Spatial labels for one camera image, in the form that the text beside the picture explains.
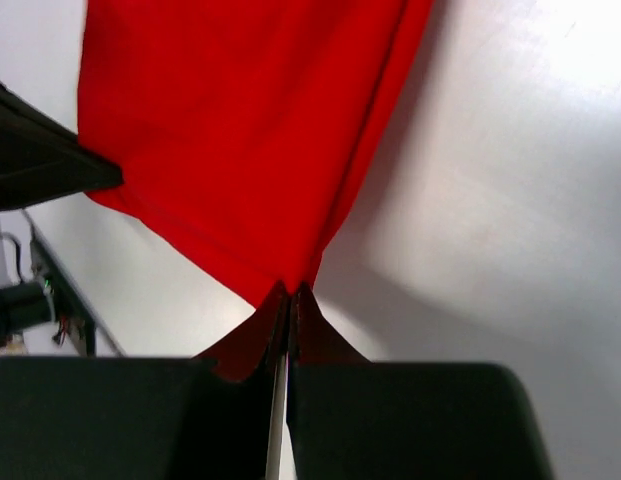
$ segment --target table surface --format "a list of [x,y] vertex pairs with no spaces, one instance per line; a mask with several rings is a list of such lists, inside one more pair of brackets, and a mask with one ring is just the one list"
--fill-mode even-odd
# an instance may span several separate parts
[[[0,0],[0,79],[68,128],[83,5]],[[558,478],[621,480],[621,2],[441,0],[316,292],[379,359],[491,360]],[[192,355],[251,308],[81,195],[28,210],[119,346]]]

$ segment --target black mechanical device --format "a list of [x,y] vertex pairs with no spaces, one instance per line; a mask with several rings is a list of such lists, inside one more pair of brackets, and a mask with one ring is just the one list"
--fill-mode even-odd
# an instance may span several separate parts
[[[120,182],[0,85],[0,210]],[[95,358],[88,309],[36,233],[31,249],[35,280],[0,290],[0,337],[80,318],[87,357],[0,358],[0,478],[276,478],[282,379],[300,480],[552,478],[504,367],[370,362],[307,285],[282,284],[196,358]]]

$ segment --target wire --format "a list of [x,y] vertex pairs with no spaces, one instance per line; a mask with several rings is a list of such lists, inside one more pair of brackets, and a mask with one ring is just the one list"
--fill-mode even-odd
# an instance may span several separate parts
[[23,273],[21,273],[21,242],[19,239],[11,233],[1,232],[0,240],[8,240],[14,245],[14,256],[17,268],[17,277],[19,277],[19,283],[25,283]]

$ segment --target white table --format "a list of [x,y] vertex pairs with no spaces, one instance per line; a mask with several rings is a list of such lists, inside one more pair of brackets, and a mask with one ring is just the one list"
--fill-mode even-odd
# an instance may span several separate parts
[[[0,0],[0,78],[69,128],[77,3]],[[326,252],[324,313],[374,358],[509,365],[558,478],[621,480],[621,2],[439,10]],[[251,311],[82,196],[29,213],[126,353],[191,355]]]

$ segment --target red cloth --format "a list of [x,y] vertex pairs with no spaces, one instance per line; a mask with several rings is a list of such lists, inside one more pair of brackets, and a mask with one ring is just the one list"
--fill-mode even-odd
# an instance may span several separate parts
[[432,0],[90,0],[79,141],[121,165],[91,197],[257,305],[312,282]]

